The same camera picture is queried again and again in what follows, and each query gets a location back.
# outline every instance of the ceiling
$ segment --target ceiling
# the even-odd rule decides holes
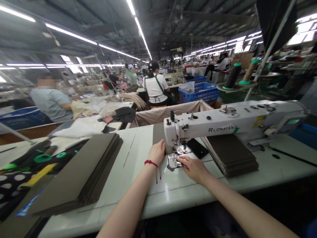
[[[258,26],[255,0],[132,0],[153,59],[161,59],[170,49],[185,52],[210,46],[247,33]],[[0,49],[30,52],[122,58],[77,38],[51,30],[60,42],[57,46],[43,22],[79,33],[104,45],[149,60],[126,0],[1,0],[16,11],[31,14],[36,23],[0,12]],[[298,12],[314,11],[314,0],[298,0]]]

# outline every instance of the black thread spool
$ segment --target black thread spool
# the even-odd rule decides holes
[[[241,72],[241,63],[235,63],[232,67],[232,69],[230,70],[230,73],[228,75],[228,78],[225,82],[225,85],[222,86],[222,88],[227,89],[227,90],[231,90],[234,87],[234,84],[236,83],[238,76]]]

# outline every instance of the gray shirt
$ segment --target gray shirt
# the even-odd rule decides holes
[[[71,98],[61,91],[56,89],[33,89],[30,95],[37,108],[53,122],[61,122],[73,118],[72,111],[66,111],[60,106],[72,102]]]

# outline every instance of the stool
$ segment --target stool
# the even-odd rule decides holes
[[[164,106],[151,106],[151,109],[158,108],[158,107],[166,107],[166,105],[164,105]]]

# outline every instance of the blue plastic crate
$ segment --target blue plastic crate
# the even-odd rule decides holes
[[[26,107],[0,116],[0,122],[13,130],[22,130],[30,127],[53,123],[37,107]]]
[[[195,84],[195,93],[187,93],[178,89],[180,103],[186,103],[191,101],[204,100],[206,103],[217,101],[220,90],[217,89],[217,84],[212,83],[198,83]]]
[[[203,75],[196,75],[194,76],[194,79],[188,79],[186,82],[195,82],[195,83],[203,83],[207,81],[207,76]]]

